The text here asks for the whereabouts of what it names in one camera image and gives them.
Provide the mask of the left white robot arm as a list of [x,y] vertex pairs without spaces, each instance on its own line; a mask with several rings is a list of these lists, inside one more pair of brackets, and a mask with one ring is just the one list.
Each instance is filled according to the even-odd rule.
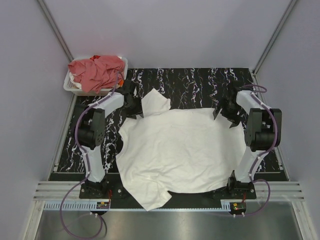
[[97,198],[103,198],[108,193],[107,184],[102,182],[106,175],[101,157],[105,119],[117,109],[124,109],[125,116],[130,119],[143,117],[138,91],[137,83],[126,80],[120,88],[112,89],[100,100],[75,107],[74,139],[85,162],[85,180],[93,183],[90,192]]

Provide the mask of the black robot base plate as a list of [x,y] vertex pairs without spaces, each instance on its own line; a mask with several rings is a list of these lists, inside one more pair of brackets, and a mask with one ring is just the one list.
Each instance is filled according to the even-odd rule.
[[[227,183],[215,190],[201,190],[196,193],[177,193],[171,191],[173,197],[201,196],[213,200],[255,200],[257,198],[255,186],[251,181],[241,182],[236,179],[232,172]],[[86,180],[80,187],[80,199],[127,199],[131,197],[123,186],[119,173],[108,173],[101,182]]]

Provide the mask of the white t-shirt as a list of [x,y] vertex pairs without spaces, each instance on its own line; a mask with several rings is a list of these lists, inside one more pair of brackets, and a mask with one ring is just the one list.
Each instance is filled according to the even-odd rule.
[[173,109],[155,89],[142,99],[142,111],[119,129],[116,164],[124,188],[146,211],[164,206],[172,193],[226,186],[246,150],[241,125],[231,127],[212,108]]

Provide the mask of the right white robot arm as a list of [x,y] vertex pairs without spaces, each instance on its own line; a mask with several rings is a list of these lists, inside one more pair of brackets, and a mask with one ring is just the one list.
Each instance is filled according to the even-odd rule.
[[241,123],[240,112],[248,114],[244,141],[246,149],[239,166],[232,172],[227,185],[228,195],[239,198],[245,192],[243,183],[252,182],[261,161],[281,142],[282,111],[271,108],[260,100],[250,85],[229,88],[213,111],[213,117],[222,115],[231,122],[230,127]]

